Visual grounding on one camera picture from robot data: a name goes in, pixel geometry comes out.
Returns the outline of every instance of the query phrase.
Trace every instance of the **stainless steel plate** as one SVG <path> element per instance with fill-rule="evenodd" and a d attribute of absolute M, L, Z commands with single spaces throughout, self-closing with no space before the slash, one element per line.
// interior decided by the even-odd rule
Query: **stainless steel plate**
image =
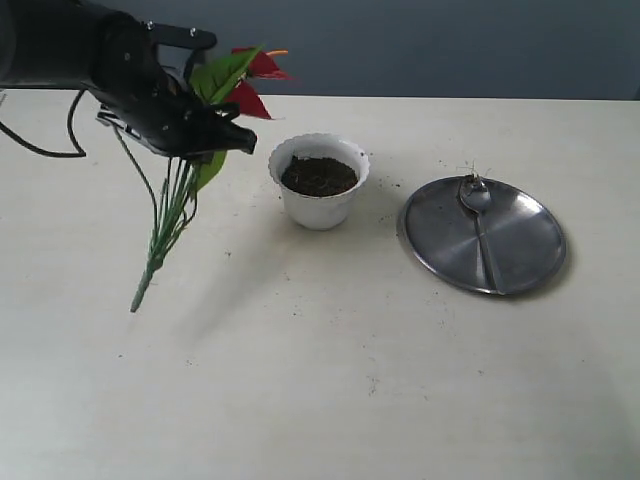
<path fill-rule="evenodd" d="M 485 275 L 474 214 L 458 199 L 464 177 L 437 180 L 407 201 L 398 233 L 415 257 L 444 280 L 497 294 Z M 560 225 L 534 198 L 496 180 L 483 179 L 492 206 L 484 215 L 487 239 L 502 273 L 505 294 L 524 293 L 549 280 L 566 257 Z"/>

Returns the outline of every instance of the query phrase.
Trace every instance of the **spoon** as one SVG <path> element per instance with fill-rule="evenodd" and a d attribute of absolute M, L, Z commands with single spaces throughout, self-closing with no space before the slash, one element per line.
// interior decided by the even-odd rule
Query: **spoon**
<path fill-rule="evenodd" d="M 499 295 L 504 295 L 504 283 L 500 268 L 496 263 L 495 256 L 491 250 L 491 245 L 487 239 L 487 231 L 484 227 L 484 214 L 491 207 L 491 193 L 489 189 L 478 175 L 472 178 L 465 177 L 460 182 L 460 190 L 458 192 L 460 201 L 469 210 L 475 213 L 476 232 L 478 240 L 480 240 L 480 250 L 482 251 L 482 260 L 485 271 L 489 274 L 491 283 Z"/>

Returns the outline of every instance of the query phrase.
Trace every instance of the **white cup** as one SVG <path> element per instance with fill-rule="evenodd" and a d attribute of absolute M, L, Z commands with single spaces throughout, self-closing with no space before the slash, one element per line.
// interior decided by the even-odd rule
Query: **white cup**
<path fill-rule="evenodd" d="M 358 183 L 346 192 L 330 197 L 310 197 L 294 192 L 282 184 L 282 174 L 294 155 L 298 158 L 334 158 L 353 168 Z M 295 222 L 311 230 L 329 230 L 349 215 L 356 192 L 369 176 L 369 157 L 362 148 L 338 135 L 310 133 L 278 145 L 269 157 L 269 172 L 282 190 L 286 212 Z"/>

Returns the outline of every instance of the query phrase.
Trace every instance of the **dirt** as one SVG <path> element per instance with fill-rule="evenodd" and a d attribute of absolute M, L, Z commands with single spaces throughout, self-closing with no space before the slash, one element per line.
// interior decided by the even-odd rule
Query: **dirt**
<path fill-rule="evenodd" d="M 310 197 L 331 197 L 352 189 L 358 183 L 356 172 L 335 158 L 298 158 L 282 174 L 289 190 Z"/>

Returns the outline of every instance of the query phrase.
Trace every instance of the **robotic arm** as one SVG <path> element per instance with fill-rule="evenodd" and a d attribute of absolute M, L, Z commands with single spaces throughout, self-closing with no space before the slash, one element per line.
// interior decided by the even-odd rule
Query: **robotic arm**
<path fill-rule="evenodd" d="M 163 156 L 251 154 L 257 137 L 232 122 L 237 108 L 205 105 L 188 85 L 195 59 L 215 44 L 211 33 L 143 24 L 84 0 L 0 0 L 0 89 L 86 90 L 103 123 Z M 163 46 L 191 52 L 178 73 L 160 65 Z"/>

